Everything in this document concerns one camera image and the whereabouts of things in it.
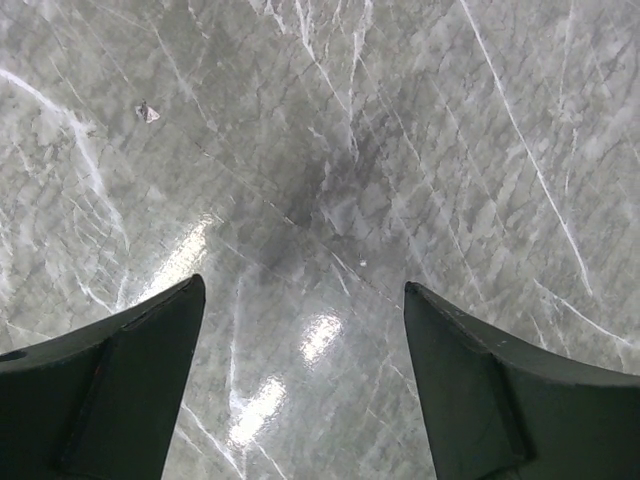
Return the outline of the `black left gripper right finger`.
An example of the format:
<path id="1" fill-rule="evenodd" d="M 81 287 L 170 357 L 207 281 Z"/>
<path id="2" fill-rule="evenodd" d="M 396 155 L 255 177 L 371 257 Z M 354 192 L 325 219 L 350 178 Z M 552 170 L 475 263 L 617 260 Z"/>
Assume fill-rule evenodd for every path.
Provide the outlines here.
<path id="1" fill-rule="evenodd" d="M 426 287 L 404 325 L 440 479 L 635 479 L 639 379 L 534 346 Z"/>

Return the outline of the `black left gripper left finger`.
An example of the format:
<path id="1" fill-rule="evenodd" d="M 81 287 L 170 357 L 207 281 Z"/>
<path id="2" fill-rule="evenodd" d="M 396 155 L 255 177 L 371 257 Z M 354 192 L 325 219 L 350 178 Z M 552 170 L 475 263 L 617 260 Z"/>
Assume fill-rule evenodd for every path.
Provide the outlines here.
<path id="1" fill-rule="evenodd" d="M 1 356 L 4 479 L 159 479 L 206 302 L 195 274 Z"/>

